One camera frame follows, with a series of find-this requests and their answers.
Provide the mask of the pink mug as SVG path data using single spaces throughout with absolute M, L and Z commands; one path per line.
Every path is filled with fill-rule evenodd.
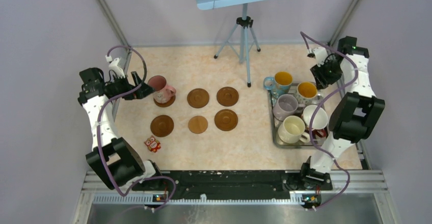
M 165 77 L 156 75 L 148 80 L 148 85 L 155 89 L 153 99 L 160 104 L 168 103 L 177 93 L 176 89 L 168 85 Z

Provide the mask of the patterned mug yellow inside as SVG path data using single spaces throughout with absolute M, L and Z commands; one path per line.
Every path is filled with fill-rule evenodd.
M 301 82 L 296 88 L 294 97 L 299 104 L 304 106 L 316 105 L 319 103 L 317 100 L 318 90 L 315 84 L 311 82 Z

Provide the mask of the white red mug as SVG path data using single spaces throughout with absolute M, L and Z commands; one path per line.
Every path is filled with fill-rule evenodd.
M 302 120 L 305 123 L 305 131 L 302 133 L 300 137 L 300 141 L 306 143 L 310 140 L 309 132 L 312 132 L 312 136 L 314 139 L 321 140 L 327 137 L 326 127 L 329 122 L 328 115 L 326 111 L 322 108 L 318 109 L 313 122 L 312 127 L 310 127 L 310 121 L 312 119 L 312 115 L 317 109 L 317 105 L 308 105 L 304 108 L 303 113 L 301 115 Z

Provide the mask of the blue mug yellow inside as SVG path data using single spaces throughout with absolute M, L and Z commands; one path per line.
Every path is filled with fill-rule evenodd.
M 293 82 L 292 75 L 285 71 L 277 72 L 274 76 L 266 77 L 263 80 L 264 89 L 270 91 L 272 97 L 279 98 L 287 94 Z

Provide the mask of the lilac mug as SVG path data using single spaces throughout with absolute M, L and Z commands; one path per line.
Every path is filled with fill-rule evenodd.
M 284 121 L 288 116 L 294 115 L 299 108 L 297 99 L 290 94 L 281 95 L 273 107 L 275 119 Z

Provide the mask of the light wooden coaster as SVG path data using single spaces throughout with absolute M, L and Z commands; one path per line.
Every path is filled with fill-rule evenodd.
M 208 128 L 208 121 L 203 116 L 194 116 L 188 122 L 190 132 L 194 134 L 201 134 Z

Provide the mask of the metal tray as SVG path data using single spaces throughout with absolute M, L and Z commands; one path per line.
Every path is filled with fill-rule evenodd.
M 299 83 L 293 83 L 288 94 L 294 95 L 296 93 L 296 89 L 298 87 Z M 319 102 L 321 102 L 324 99 L 325 95 L 321 91 L 317 92 L 317 96 L 313 99 L 312 104 L 318 105 Z M 271 130 L 272 130 L 272 138 L 273 143 L 276 145 L 276 147 L 280 149 L 312 149 L 313 145 L 310 143 L 310 141 L 303 142 L 301 140 L 293 143 L 293 144 L 287 144 L 282 142 L 282 140 L 279 138 L 278 135 L 278 128 L 282 124 L 282 121 L 279 121 L 275 118 L 273 115 L 273 108 L 277 102 L 277 99 L 272 97 L 272 93 L 270 90 L 267 90 L 267 98 L 268 98 L 268 104 L 269 104 L 269 116 L 271 121 Z M 303 113 L 303 108 L 300 110 L 297 110 L 294 115 L 297 117 L 301 117 Z M 326 126 L 321 131 L 313 132 L 313 140 L 318 146 L 322 146 L 324 141 L 327 139 L 328 135 L 328 126 Z

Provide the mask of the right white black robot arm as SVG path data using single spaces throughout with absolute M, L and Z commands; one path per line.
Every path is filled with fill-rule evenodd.
M 330 116 L 328 136 L 314 155 L 302 164 L 299 184 L 313 189 L 330 182 L 329 172 L 341 154 L 367 139 L 385 108 L 385 101 L 374 93 L 368 74 L 369 51 L 357 46 L 357 38 L 346 36 L 337 48 L 320 44 L 309 49 L 308 57 L 316 59 L 310 71 L 318 90 L 344 80 L 344 85 L 333 91 L 345 94 Z

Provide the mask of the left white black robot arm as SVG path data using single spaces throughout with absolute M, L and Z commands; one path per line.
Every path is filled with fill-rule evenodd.
M 143 99 L 154 92 L 138 74 L 132 72 L 134 85 L 127 78 L 104 81 L 103 71 L 88 68 L 79 73 L 83 85 L 78 102 L 87 112 L 93 135 L 92 151 L 87 164 L 109 188 L 123 186 L 135 177 L 143 176 L 151 190 L 163 185 L 163 176 L 151 160 L 142 160 L 131 145 L 119 135 L 113 117 L 113 101 Z

